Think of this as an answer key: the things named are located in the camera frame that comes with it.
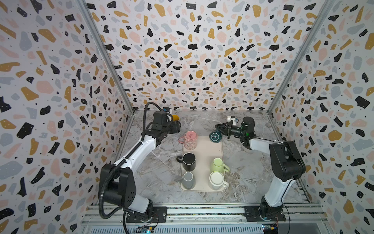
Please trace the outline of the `light blue butterfly mug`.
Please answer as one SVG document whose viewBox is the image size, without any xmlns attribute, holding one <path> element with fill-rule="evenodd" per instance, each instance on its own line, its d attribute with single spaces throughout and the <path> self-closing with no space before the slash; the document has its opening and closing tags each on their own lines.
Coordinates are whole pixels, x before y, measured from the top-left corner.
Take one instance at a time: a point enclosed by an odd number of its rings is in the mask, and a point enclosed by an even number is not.
<svg viewBox="0 0 374 234">
<path fill-rule="evenodd" d="M 171 115 L 171 120 L 172 120 L 172 121 L 179 121 L 180 118 L 179 118 L 178 115 Z"/>
</svg>

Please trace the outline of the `dark teal mug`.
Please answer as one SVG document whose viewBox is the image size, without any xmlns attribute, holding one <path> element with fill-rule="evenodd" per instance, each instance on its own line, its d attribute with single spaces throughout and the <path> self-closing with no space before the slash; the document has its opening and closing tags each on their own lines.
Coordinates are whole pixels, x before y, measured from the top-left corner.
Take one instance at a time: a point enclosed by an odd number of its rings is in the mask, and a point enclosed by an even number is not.
<svg viewBox="0 0 374 234">
<path fill-rule="evenodd" d="M 219 143 L 219 142 L 222 141 L 223 137 L 222 137 L 221 132 L 219 132 L 219 131 L 212 131 L 209 134 L 209 139 L 213 143 Z"/>
</svg>

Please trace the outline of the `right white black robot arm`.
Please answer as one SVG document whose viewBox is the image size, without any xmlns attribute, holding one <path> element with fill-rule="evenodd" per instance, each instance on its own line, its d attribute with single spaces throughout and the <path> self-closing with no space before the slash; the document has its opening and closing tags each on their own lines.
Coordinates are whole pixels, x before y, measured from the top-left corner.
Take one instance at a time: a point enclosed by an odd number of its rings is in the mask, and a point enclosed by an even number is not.
<svg viewBox="0 0 374 234">
<path fill-rule="evenodd" d="M 258 210 L 253 210 L 247 218 L 261 218 L 264 221 L 284 220 L 284 197 L 292 184 L 306 172 L 302 156 L 293 141 L 269 140 L 257 136 L 252 117 L 244 117 L 240 125 L 237 123 L 236 117 L 228 116 L 226 123 L 214 126 L 215 129 L 209 135 L 210 140 L 219 143 L 222 136 L 238 138 L 245 148 L 268 154 L 274 174 L 270 188 L 262 197 Z"/>
</svg>

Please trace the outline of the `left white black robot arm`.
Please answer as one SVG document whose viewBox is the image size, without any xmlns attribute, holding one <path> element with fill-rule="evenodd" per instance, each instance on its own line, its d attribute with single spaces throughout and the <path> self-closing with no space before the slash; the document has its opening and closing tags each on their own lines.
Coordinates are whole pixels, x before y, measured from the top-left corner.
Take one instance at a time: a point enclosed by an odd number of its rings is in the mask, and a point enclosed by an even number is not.
<svg viewBox="0 0 374 234">
<path fill-rule="evenodd" d="M 108 219 L 119 210 L 128 211 L 146 221 L 153 217 L 153 202 L 137 193 L 134 173 L 144 159 L 157 148 L 169 134 L 180 132 L 181 123 L 175 120 L 169 108 L 153 114 L 146 125 L 143 115 L 143 132 L 140 140 L 115 163 L 106 163 L 100 171 L 98 208 L 99 215 Z"/>
</svg>

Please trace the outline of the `pink ghost pattern mug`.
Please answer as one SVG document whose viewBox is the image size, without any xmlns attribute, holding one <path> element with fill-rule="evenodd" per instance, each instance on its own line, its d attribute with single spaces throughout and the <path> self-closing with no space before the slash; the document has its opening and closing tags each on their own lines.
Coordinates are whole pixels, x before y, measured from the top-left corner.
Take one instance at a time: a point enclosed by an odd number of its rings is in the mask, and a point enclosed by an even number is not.
<svg viewBox="0 0 374 234">
<path fill-rule="evenodd" d="M 194 150 L 197 147 L 198 135 L 195 131 L 188 131 L 178 139 L 180 144 L 184 145 L 187 150 Z"/>
</svg>

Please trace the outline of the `light green mug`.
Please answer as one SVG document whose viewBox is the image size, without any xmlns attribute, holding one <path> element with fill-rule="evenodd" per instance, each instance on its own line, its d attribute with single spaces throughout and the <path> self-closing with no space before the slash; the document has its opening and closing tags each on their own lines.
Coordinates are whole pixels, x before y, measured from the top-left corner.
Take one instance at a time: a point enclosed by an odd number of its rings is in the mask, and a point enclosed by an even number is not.
<svg viewBox="0 0 374 234">
<path fill-rule="evenodd" d="M 210 165 L 210 172 L 220 172 L 224 174 L 225 172 L 230 172 L 230 168 L 224 164 L 221 158 L 215 158 Z"/>
</svg>

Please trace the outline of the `black mug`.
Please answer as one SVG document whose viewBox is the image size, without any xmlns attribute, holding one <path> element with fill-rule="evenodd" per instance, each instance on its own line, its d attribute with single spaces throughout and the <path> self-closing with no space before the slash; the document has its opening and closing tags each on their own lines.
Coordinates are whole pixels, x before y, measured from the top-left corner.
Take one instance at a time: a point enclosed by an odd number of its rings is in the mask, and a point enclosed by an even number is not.
<svg viewBox="0 0 374 234">
<path fill-rule="evenodd" d="M 196 156 L 193 153 L 185 153 L 183 156 L 178 156 L 176 160 L 187 172 L 192 172 L 196 167 Z"/>
</svg>

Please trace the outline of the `white mug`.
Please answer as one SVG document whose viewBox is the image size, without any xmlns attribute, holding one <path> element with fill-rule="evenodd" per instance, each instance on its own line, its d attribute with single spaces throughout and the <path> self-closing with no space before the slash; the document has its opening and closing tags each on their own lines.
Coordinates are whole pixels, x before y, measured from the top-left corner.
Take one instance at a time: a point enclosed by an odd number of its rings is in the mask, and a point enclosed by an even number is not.
<svg viewBox="0 0 374 234">
<path fill-rule="evenodd" d="M 209 183 L 215 191 L 229 187 L 229 183 L 225 181 L 224 175 L 218 171 L 214 171 L 209 175 Z"/>
</svg>

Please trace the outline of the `grey mug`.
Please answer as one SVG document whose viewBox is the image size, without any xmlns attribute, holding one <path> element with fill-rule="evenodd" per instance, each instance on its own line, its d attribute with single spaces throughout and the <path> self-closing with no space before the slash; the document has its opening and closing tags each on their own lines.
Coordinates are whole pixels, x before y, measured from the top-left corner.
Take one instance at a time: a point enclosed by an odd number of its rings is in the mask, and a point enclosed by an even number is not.
<svg viewBox="0 0 374 234">
<path fill-rule="evenodd" d="M 181 184 L 186 190 L 191 190 L 195 187 L 195 176 L 192 172 L 185 172 L 182 176 Z"/>
</svg>

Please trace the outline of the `beige plastic tray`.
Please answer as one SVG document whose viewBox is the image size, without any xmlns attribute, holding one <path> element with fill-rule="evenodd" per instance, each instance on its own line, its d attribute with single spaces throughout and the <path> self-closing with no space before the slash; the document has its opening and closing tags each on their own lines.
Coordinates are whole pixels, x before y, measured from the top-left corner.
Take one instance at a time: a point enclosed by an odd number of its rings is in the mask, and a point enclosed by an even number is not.
<svg viewBox="0 0 374 234">
<path fill-rule="evenodd" d="M 200 136 L 197 140 L 197 146 L 193 150 L 187 150 L 183 147 L 183 153 L 193 153 L 196 157 L 196 167 L 192 171 L 195 178 L 195 186 L 192 189 L 187 189 L 179 182 L 179 187 L 186 192 L 215 192 L 221 193 L 226 190 L 226 186 L 222 185 L 219 189 L 214 190 L 209 180 L 211 174 L 210 166 L 215 158 L 223 160 L 222 143 L 212 142 L 208 136 Z"/>
</svg>

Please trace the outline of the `right circuit board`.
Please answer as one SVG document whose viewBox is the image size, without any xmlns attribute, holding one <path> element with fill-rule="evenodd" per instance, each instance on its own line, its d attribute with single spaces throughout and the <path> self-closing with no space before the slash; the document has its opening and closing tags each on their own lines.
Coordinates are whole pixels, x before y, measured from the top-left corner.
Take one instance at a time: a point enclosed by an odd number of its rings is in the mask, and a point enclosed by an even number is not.
<svg viewBox="0 0 374 234">
<path fill-rule="evenodd" d="M 264 234 L 278 234 L 278 226 L 276 224 L 263 224 L 262 231 Z"/>
</svg>

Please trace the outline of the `left green circuit board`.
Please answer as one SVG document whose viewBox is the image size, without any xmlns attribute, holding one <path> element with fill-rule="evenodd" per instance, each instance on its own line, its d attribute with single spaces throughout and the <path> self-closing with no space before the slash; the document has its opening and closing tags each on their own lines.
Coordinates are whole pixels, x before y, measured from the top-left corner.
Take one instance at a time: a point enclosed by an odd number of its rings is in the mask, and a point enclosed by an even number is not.
<svg viewBox="0 0 374 234">
<path fill-rule="evenodd" d="M 135 234 L 153 234 L 155 231 L 155 226 L 138 226 L 134 229 Z"/>
</svg>

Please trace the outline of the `left corner aluminium post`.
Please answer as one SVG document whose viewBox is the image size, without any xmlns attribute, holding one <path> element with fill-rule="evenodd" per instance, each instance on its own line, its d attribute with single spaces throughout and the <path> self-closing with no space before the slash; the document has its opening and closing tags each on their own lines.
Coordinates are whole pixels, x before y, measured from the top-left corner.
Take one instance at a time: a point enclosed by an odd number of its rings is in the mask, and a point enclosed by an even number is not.
<svg viewBox="0 0 374 234">
<path fill-rule="evenodd" d="M 121 95 L 121 97 L 124 101 L 124 106 L 126 108 L 126 111 L 128 112 L 128 114 L 130 116 L 132 116 L 134 114 L 134 109 L 130 104 L 130 101 L 129 101 L 129 99 L 127 97 L 127 94 L 124 90 L 124 87 L 121 83 L 121 80 L 119 79 L 118 73 L 116 72 L 115 66 L 114 66 L 114 64 L 113 64 L 113 62 L 112 62 L 112 60 L 111 60 L 111 58 L 108 54 L 108 50 L 106 49 L 105 44 L 100 37 L 99 31 L 98 31 L 98 29 L 96 27 L 96 24 L 95 24 L 91 14 L 90 14 L 90 11 L 87 7 L 87 4 L 84 0 L 77 0 L 76 3 L 78 5 L 78 8 L 79 8 L 80 12 L 82 13 L 82 17 L 83 17 L 84 21 L 87 23 L 88 29 L 90 30 L 90 32 L 93 36 L 93 40 L 95 41 L 95 43 L 97 45 L 97 48 L 98 48 L 100 54 L 102 55 L 103 60 L 104 60 L 105 64 L 107 65 L 112 78 L 114 79 L 115 85 L 117 86 L 118 91 L 119 91 L 119 93 L 120 93 L 120 95 Z"/>
</svg>

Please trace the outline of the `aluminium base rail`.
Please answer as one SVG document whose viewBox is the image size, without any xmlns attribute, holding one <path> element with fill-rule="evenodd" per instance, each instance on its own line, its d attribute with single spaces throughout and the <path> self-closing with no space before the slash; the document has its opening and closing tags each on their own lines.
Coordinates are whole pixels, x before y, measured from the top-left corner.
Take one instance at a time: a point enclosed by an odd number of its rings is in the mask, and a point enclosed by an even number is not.
<svg viewBox="0 0 374 234">
<path fill-rule="evenodd" d="M 138 226 L 155 226 L 154 234 L 263 234 L 263 224 L 276 224 L 278 234 L 332 234 L 319 204 L 294 203 L 283 208 L 284 220 L 247 218 L 258 204 L 156 204 L 147 221 L 134 214 L 115 213 L 102 219 L 91 206 L 82 221 L 81 234 L 134 234 Z"/>
</svg>

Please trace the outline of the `right corner aluminium post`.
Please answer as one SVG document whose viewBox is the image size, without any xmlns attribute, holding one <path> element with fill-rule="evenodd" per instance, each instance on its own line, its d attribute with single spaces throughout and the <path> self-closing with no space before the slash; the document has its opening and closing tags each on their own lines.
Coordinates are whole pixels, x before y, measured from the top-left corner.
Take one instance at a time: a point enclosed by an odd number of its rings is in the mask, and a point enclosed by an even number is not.
<svg viewBox="0 0 374 234">
<path fill-rule="evenodd" d="M 272 100 L 272 102 L 270 104 L 270 107 L 267 110 L 267 114 L 269 116 L 271 115 L 272 111 L 275 109 L 278 100 L 281 98 L 283 91 L 286 89 L 287 85 L 291 81 L 291 79 L 292 79 L 295 71 L 297 70 L 300 62 L 305 57 L 305 55 L 308 51 L 308 48 L 312 44 L 316 34 L 318 33 L 318 31 L 319 31 L 320 27 L 322 26 L 324 20 L 326 19 L 328 13 L 332 9 L 334 3 L 335 3 L 335 1 L 333 1 L 333 0 L 326 0 L 323 3 L 323 5 L 322 5 L 322 7 L 321 7 L 321 9 L 318 13 L 317 19 L 315 20 L 313 26 L 311 27 L 310 32 L 308 33 L 305 41 L 303 42 L 303 44 L 300 48 L 300 51 L 296 55 L 294 61 L 291 63 L 291 67 L 288 69 L 288 72 L 287 72 L 285 78 L 283 79 L 281 85 L 279 86 L 279 89 L 278 89 L 277 93 L 275 94 L 275 97 Z"/>
</svg>

